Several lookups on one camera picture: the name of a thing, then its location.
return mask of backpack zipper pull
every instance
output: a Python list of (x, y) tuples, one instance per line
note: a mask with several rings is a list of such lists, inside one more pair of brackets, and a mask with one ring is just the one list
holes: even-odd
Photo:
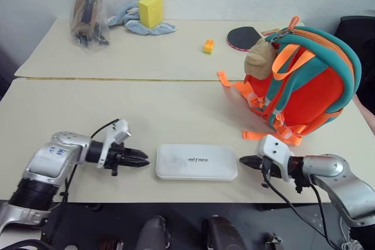
[(284, 37), (285, 35), (292, 35), (294, 33), (294, 27), (299, 23), (299, 17), (294, 16), (289, 24), (289, 26), (282, 30), (277, 36), (271, 39), (270, 43), (274, 43), (278, 39)]
[(294, 27), (299, 23), (299, 16), (294, 16), (291, 20), (291, 23), (288, 26), (288, 32), (292, 33), (294, 30)]

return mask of black cable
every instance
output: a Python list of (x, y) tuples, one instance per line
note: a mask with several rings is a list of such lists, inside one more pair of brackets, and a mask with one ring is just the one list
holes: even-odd
[[(270, 182), (270, 180), (268, 179), (267, 177), (267, 173), (266, 172), (262, 172), (262, 175), (263, 175), (263, 178), (264, 178), (264, 181), (267, 183), (267, 185), (271, 188), (271, 190), (276, 193), (278, 196), (280, 196), (288, 205), (289, 207), (293, 210), (293, 212), (302, 220), (304, 221), (306, 224), (308, 224), (311, 228), (313, 228), (318, 234), (320, 234), (321, 236), (323, 236), (324, 238), (325, 237), (325, 234), (322, 233), (319, 229), (317, 229), (311, 222), (309, 222), (304, 216), (302, 216), (299, 211), (295, 208), (295, 206), (282, 194), (280, 193)], [(340, 248), (338, 246), (336, 246), (332, 241), (330, 241), (333, 245), (334, 245), (334, 249), (337, 249), (337, 250), (340, 250)]]
[(2, 248), (1, 250), (17, 250), (17, 249), (22, 249), (21, 247), (24, 247), (24, 246), (32, 246), (32, 247), (35, 247), (37, 250), (54, 250), (52, 246), (37, 239), (27, 239), (27, 240), (19, 241), (5, 248)]
[[(119, 121), (118, 118), (116, 118), (115, 120), (112, 120), (111, 122), (103, 125), (102, 127), (100, 127), (99, 129), (97, 129), (92, 135), (91, 135), (91, 139), (93, 139), (100, 131), (102, 131), (104, 128), (110, 126), (111, 124), (113, 123), (116, 123), (117, 121)], [(71, 171), (71, 174), (70, 174), (70, 177), (69, 179), (65, 179), (65, 191), (62, 192), (61, 194), (63, 195), (63, 198), (62, 198), (62, 202), (61, 202), (61, 205), (58, 207), (58, 215), (56, 216), (56, 220), (55, 220), (55, 223), (53, 225), (53, 228), (51, 230), (51, 233), (50, 235), (48, 236), (48, 238), (46, 238), (46, 241), (49, 243), (49, 244), (52, 244), (53, 242), (53, 238), (54, 236), (56, 235), (57, 233), (57, 230), (59, 228), (59, 225), (61, 224), (61, 221), (63, 219), (63, 214), (65, 213), (65, 210), (66, 210), (66, 207), (65, 207), (65, 204), (68, 202), (68, 197), (69, 197), (69, 187), (71, 185), (71, 182), (73, 181), (73, 177), (74, 177), (74, 174), (76, 173), (76, 170), (77, 170), (77, 164), (74, 165), (74, 168), (73, 170)]]
[(109, 122), (109, 123), (103, 125), (102, 127), (100, 127), (99, 129), (97, 129), (97, 130), (91, 135), (91, 138), (93, 139), (93, 138), (96, 136), (96, 134), (98, 134), (100, 131), (102, 131), (105, 127), (108, 127), (108, 126), (110, 126), (111, 124), (113, 124), (113, 123), (115, 123), (115, 122), (117, 122), (117, 121), (119, 121), (118, 118), (116, 118), (115, 120), (112, 120), (111, 122)]
[(322, 199), (321, 199), (321, 196), (318, 192), (318, 190), (316, 189), (316, 187), (314, 187), (313, 185), (311, 185), (311, 188), (312, 190), (314, 191), (315, 195), (316, 195), (316, 199), (318, 199), (318, 204), (319, 204), (319, 209), (321, 211), (321, 217), (322, 217), (322, 223), (323, 223), (323, 230), (324, 230), (324, 236), (325, 236), (325, 239), (327, 240), (327, 243), (329, 246), (331, 246), (333, 249), (338, 249), (340, 250), (341, 248), (339, 248), (338, 246), (336, 246), (328, 237), (328, 231), (327, 231), (327, 223), (326, 223), (326, 215), (324, 214), (324, 209), (323, 209), (323, 204), (322, 204)]

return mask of orange strap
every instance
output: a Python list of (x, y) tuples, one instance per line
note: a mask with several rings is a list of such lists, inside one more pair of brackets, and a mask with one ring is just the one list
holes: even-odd
[(225, 87), (234, 87), (236, 88), (241, 95), (247, 99), (247, 96), (251, 93), (254, 93), (254, 90), (249, 82), (236, 82), (236, 83), (231, 83), (229, 82), (227, 76), (225, 75), (224, 71), (220, 71), (217, 73), (217, 76), (219, 77), (220, 82), (225, 86)]
[(282, 80), (288, 75), (290, 75), (296, 69), (302, 67), (307, 61), (315, 57), (315, 54), (306, 50), (303, 54), (297, 59), (295, 64), (291, 67), (286, 73), (278, 73), (281, 67), (288, 61), (288, 59), (293, 55), (294, 51), (299, 47), (297, 44), (287, 45), (280, 54), (276, 57), (274, 64), (272, 65), (272, 73), (276, 80)]
[[(253, 88), (251, 87), (249, 82), (242, 83), (231, 83), (227, 79), (225, 72), (220, 71), (217, 73), (217, 76), (220, 79), (220, 82), (225, 87), (234, 87), (236, 88), (241, 95), (248, 101), (249, 106), (251, 108), (262, 108), (264, 105), (264, 99), (259, 98), (255, 93)], [(300, 131), (302, 131), (305, 126), (302, 125), (302, 128), (297, 127), (287, 127), (284, 125), (284, 115), (282, 113), (276, 116), (274, 127), (276, 128), (276, 133), (273, 134), (275, 137), (279, 138), (285, 143), (296, 145), (298, 146), (301, 143), (302, 136), (299, 135)], [(258, 133), (258, 132), (250, 132), (250, 131), (242, 131), (242, 138), (248, 140), (260, 140), (262, 139), (267, 133)]]
[[(268, 135), (269, 133), (258, 133), (258, 132), (251, 132), (251, 131), (242, 131), (242, 138), (245, 140), (261, 140), (265, 135)], [(302, 142), (302, 136), (301, 135), (292, 135), (288, 139), (284, 139), (277, 133), (273, 133), (272, 136), (280, 139), (284, 143), (287, 143), (289, 145), (295, 145), (299, 146)]]

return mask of small lego block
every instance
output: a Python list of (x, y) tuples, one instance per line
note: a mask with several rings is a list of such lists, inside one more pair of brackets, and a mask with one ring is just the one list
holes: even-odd
[(163, 20), (163, 0), (138, 1), (141, 24), (153, 29)]
[(215, 44), (215, 40), (207, 40), (206, 44), (203, 47), (204, 54), (211, 54), (214, 44)]

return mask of robotic arm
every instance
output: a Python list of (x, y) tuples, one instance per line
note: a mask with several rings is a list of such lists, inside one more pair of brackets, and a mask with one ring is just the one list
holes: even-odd
[(375, 191), (358, 179), (344, 158), (337, 155), (297, 157), (287, 145), (267, 135), (258, 145), (257, 156), (245, 156), (240, 162), (290, 182), (296, 191), (312, 184), (324, 189), (350, 228), (350, 236), (365, 250), (375, 249)]
[(50, 214), (53, 197), (76, 164), (97, 163), (117, 176), (118, 165), (142, 167), (149, 164), (147, 155), (125, 148), (123, 141), (131, 136), (123, 119), (110, 125), (105, 141), (59, 132), (41, 147), (26, 167), (17, 191), (0, 209), (0, 233), (10, 223), (40, 226)]

